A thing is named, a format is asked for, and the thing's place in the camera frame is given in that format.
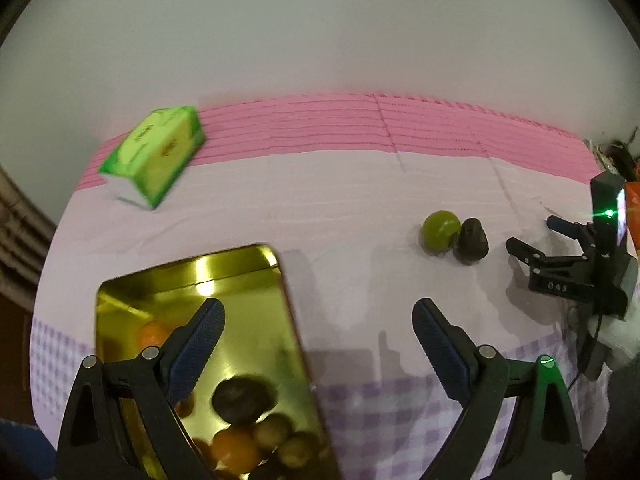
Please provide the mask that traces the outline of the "white gloved right hand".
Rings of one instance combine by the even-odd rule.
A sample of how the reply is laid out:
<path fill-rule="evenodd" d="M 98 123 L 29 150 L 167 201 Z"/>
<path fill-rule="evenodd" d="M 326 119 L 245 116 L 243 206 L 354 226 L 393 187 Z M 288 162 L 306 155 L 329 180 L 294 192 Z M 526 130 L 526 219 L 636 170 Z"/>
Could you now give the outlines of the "white gloved right hand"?
<path fill-rule="evenodd" d="M 639 285 L 636 285 L 622 320 L 605 316 L 599 322 L 597 316 L 592 316 L 588 330 L 599 344 L 608 348 L 605 363 L 610 370 L 615 372 L 630 364 L 639 355 L 640 348 Z"/>

